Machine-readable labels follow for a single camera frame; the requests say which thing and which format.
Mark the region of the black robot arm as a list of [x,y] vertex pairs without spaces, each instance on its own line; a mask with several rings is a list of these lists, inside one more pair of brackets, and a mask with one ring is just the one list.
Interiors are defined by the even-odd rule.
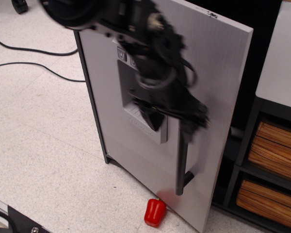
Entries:
[[190,143],[208,123],[207,108],[190,92],[197,74],[181,55],[182,36],[150,0],[43,0],[46,13],[72,30],[92,29],[115,37],[133,59],[136,84],[128,93],[149,127],[157,130],[164,116],[179,120],[180,138]]

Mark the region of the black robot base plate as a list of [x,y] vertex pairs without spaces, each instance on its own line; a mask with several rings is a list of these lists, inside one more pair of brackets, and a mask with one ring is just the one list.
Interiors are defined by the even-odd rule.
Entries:
[[23,215],[13,207],[7,207],[8,216],[16,225],[18,233],[50,233],[45,227]]

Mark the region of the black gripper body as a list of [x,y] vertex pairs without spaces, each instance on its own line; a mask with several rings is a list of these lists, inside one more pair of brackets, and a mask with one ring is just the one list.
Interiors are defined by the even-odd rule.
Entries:
[[153,80],[136,73],[135,79],[139,87],[131,89],[130,95],[137,105],[138,101],[147,102],[164,116],[189,120],[198,126],[206,127],[209,120],[207,107],[196,99],[174,74],[165,80]]

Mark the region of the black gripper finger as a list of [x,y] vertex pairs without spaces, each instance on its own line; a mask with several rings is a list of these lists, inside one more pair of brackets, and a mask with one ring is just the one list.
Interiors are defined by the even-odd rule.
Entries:
[[165,116],[147,102],[138,101],[138,107],[147,125],[155,132],[158,131],[165,119]]
[[187,144],[191,143],[193,140],[193,135],[198,128],[198,124],[189,120],[181,119],[179,121],[179,142]]

